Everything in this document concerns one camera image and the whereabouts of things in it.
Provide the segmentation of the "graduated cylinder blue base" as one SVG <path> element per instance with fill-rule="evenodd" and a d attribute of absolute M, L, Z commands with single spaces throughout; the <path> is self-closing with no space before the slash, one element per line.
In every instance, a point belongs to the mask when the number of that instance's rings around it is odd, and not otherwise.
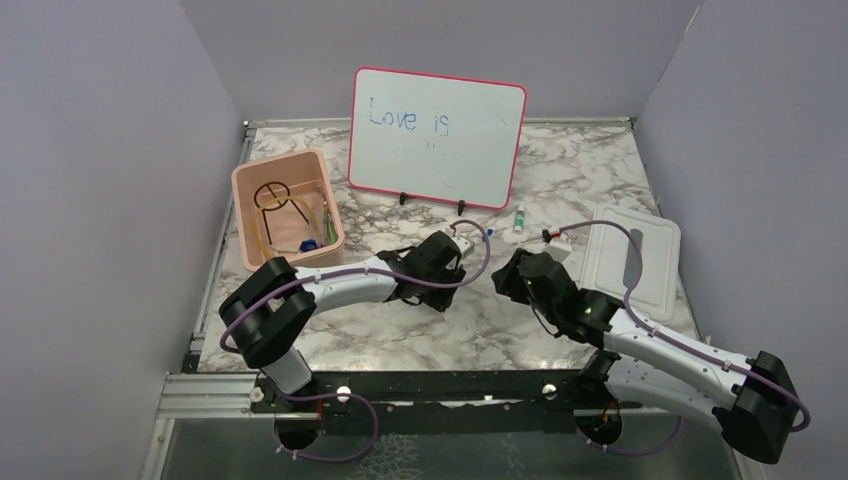
<path fill-rule="evenodd" d="M 314 239 L 308 239 L 301 242 L 298 251 L 301 253 L 310 252 L 319 248 L 318 243 Z"/>

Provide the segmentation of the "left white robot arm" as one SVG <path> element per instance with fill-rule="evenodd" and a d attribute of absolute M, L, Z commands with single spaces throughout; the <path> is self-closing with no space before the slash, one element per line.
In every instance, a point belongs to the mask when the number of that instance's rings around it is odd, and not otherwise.
<path fill-rule="evenodd" d="M 367 260 L 324 268 L 294 267 L 282 257 L 263 264 L 218 309 L 248 367 L 276 384 L 276 396 L 298 411 L 313 401 L 313 373 L 294 342 L 315 315 L 360 303 L 401 301 L 438 312 L 466 276 L 471 241 L 442 231 L 420 244 L 381 251 Z"/>

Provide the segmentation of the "black wire tripod stand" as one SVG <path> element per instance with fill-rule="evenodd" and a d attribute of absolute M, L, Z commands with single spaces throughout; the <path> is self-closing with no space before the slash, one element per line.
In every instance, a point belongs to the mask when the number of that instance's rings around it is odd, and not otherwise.
<path fill-rule="evenodd" d="M 293 194 L 292 188 L 282 181 L 272 180 L 260 184 L 253 193 L 253 203 L 258 215 L 256 223 L 264 231 L 264 240 L 269 247 L 278 247 L 281 229 L 314 226 L 313 212 L 308 203 Z"/>

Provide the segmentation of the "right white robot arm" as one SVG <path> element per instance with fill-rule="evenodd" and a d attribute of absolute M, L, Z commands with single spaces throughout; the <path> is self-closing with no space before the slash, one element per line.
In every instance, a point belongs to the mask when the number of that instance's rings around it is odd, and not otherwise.
<path fill-rule="evenodd" d="M 718 431 L 764 464 L 780 460 L 798 428 L 800 400 L 774 354 L 748 357 L 668 329 L 622 300 L 578 288 L 547 253 L 519 249 L 491 278 L 498 294 L 530 306 L 557 335 L 596 348 L 576 383 L 589 406 L 614 398 L 657 407 Z"/>

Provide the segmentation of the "yellow rubber tube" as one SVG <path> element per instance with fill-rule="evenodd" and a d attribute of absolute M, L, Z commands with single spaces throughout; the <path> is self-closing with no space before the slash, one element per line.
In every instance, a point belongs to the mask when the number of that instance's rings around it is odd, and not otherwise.
<path fill-rule="evenodd" d="M 253 233 L 265 258 L 310 253 L 327 245 L 324 203 L 315 195 L 260 195 Z"/>

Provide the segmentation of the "pink plastic bin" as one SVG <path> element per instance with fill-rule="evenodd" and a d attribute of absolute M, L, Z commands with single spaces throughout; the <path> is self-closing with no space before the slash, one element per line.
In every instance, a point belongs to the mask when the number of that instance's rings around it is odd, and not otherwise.
<path fill-rule="evenodd" d="M 293 266 L 344 262 L 340 211 L 323 154 L 304 149 L 238 166 L 231 174 L 244 267 L 283 257 Z"/>

